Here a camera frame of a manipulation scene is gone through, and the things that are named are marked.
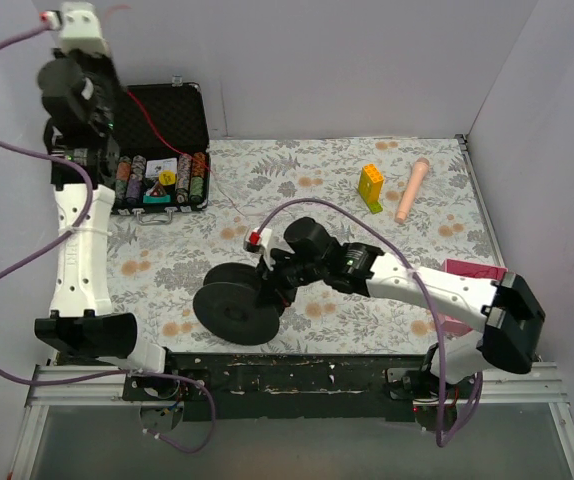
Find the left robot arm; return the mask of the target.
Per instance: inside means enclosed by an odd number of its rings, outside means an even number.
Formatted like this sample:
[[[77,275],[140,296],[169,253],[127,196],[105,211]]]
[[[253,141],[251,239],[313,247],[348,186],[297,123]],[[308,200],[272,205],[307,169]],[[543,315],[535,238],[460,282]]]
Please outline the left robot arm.
[[[120,153],[113,137],[120,91],[113,62],[56,49],[37,84],[49,115],[45,146],[59,160],[51,170],[58,232],[67,238],[58,249],[50,313],[36,320],[35,335],[66,355],[148,371],[147,390],[170,399],[180,377],[165,366],[165,349],[141,335],[133,314],[115,312],[108,290],[109,220]]]

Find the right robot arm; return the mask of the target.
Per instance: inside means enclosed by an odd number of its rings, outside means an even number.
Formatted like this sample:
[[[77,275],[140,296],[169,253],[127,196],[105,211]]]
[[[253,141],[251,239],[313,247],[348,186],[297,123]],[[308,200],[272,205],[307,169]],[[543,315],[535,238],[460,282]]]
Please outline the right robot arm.
[[[299,287],[323,282],[344,294],[427,308],[469,327],[467,334],[441,340],[428,352],[412,390],[438,398],[479,371],[531,372],[545,313],[522,276],[506,272],[496,280],[414,268],[393,251],[340,243],[310,217],[292,222],[283,238],[287,250],[275,246],[268,228],[252,230],[245,240],[246,250],[259,257],[260,324],[252,330],[252,344],[276,336]]]

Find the black cable spool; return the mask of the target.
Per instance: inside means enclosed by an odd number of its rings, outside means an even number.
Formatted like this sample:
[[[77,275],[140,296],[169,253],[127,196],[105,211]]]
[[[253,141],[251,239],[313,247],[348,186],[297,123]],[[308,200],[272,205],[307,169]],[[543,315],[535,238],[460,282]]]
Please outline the black cable spool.
[[[199,322],[227,342],[257,346],[271,341],[280,326],[280,300],[267,296],[256,269],[224,263],[210,269],[193,298]]]

